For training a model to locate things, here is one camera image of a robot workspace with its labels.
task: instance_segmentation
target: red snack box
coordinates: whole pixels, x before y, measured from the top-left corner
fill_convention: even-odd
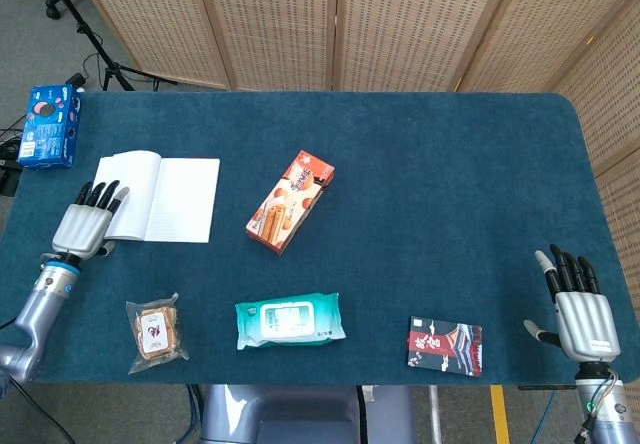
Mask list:
[[[300,151],[247,224],[249,237],[282,254],[333,172],[333,166]]]

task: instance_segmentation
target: tripod stand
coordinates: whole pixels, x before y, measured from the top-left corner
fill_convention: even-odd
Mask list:
[[[124,89],[125,91],[135,91],[133,86],[129,83],[129,81],[127,81],[126,77],[122,74],[122,71],[130,72],[132,74],[137,74],[139,76],[148,77],[150,79],[153,79],[154,82],[156,83],[166,82],[167,84],[174,84],[174,85],[177,84],[176,81],[171,81],[163,77],[154,76],[153,74],[139,71],[131,67],[123,66],[122,64],[115,62],[113,59],[111,59],[109,54],[107,54],[107,51],[105,51],[104,47],[102,47],[102,44],[100,43],[100,41],[98,40],[94,32],[89,27],[89,24],[85,22],[85,20],[82,18],[82,16],[78,12],[78,9],[76,9],[76,6],[73,5],[73,2],[71,2],[71,0],[61,0],[61,1],[64,2],[64,4],[67,6],[67,9],[69,9],[69,12],[71,12],[74,19],[78,23],[78,32],[80,34],[84,34],[85,36],[87,36],[87,38],[91,41],[91,44],[93,44],[93,47],[96,48],[96,51],[98,52],[98,54],[100,55],[104,63],[106,64],[104,82],[102,83],[103,91],[106,91],[108,89],[109,81],[111,80],[112,77],[115,78],[120,83],[120,85],[122,86],[122,89]]]

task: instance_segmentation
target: metal pole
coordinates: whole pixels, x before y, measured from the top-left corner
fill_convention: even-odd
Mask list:
[[[429,386],[429,404],[431,404],[431,442],[442,444],[440,429],[440,404],[438,403],[438,386]]]

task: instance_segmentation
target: blue snack box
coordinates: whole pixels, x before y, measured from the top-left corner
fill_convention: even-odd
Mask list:
[[[80,96],[73,86],[31,90],[18,162],[24,167],[71,167],[76,156]]]

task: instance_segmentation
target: wet wipes package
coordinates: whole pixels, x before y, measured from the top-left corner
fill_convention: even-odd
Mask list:
[[[18,162],[24,167],[71,167],[76,155],[80,97],[69,84],[34,87]]]
[[[238,350],[344,339],[338,297],[337,292],[316,293],[236,304]]]

